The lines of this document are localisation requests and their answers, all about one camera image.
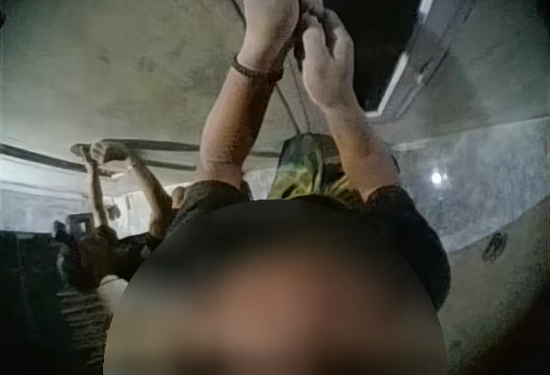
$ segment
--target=fingers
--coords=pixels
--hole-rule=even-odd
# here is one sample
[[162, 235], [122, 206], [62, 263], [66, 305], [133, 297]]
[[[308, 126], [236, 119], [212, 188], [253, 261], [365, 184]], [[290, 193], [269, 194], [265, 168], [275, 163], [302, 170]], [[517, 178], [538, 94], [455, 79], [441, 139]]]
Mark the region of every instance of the fingers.
[[335, 58], [343, 58], [353, 48], [353, 40], [339, 19], [330, 9], [325, 10], [323, 25], [330, 37], [332, 53]]
[[106, 145], [101, 141], [98, 141], [97, 143], [92, 144], [90, 155], [96, 162], [103, 163], [106, 149]]
[[306, 15], [304, 18], [303, 47], [306, 60], [318, 58], [328, 54], [325, 31], [315, 16]]

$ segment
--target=dark shirt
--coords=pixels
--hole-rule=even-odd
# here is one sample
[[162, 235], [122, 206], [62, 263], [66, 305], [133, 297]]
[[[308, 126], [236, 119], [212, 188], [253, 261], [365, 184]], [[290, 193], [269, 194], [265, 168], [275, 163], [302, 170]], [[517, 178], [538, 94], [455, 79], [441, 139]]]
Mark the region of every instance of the dark shirt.
[[[345, 211], [338, 201], [325, 196], [304, 196], [299, 200]], [[178, 225], [226, 206], [248, 201], [248, 197], [227, 183], [200, 181], [187, 188], [183, 207], [175, 216], [169, 235]], [[380, 187], [364, 209], [352, 213], [388, 242], [418, 275], [438, 310], [449, 292], [449, 262], [437, 233], [417, 211], [411, 197], [399, 186]]]

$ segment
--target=concrete ceiling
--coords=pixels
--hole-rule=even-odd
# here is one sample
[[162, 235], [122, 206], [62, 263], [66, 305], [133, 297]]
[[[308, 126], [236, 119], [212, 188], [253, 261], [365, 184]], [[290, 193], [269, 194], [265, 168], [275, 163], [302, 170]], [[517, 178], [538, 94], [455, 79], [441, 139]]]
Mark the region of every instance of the concrete ceiling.
[[[73, 161], [72, 144], [101, 138], [198, 144], [243, 35], [230, 0], [3, 0], [2, 10], [1, 141]], [[293, 134], [273, 98], [255, 149], [279, 151]], [[163, 182], [189, 180], [169, 171]]]

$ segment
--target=bracelet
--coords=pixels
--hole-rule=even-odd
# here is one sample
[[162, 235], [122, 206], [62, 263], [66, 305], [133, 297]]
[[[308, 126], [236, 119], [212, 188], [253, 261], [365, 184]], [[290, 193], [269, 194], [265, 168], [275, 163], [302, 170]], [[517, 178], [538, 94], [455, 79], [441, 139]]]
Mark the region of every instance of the bracelet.
[[239, 72], [239, 74], [242, 74], [244, 77], [252, 78], [254, 80], [261, 80], [266, 83], [276, 83], [281, 78], [283, 78], [283, 70], [267, 72], [250, 70], [244, 65], [239, 64], [239, 61], [237, 60], [237, 55], [233, 57], [233, 62], [231, 63], [231, 66], [233, 66], [233, 68], [235, 68], [235, 70]]

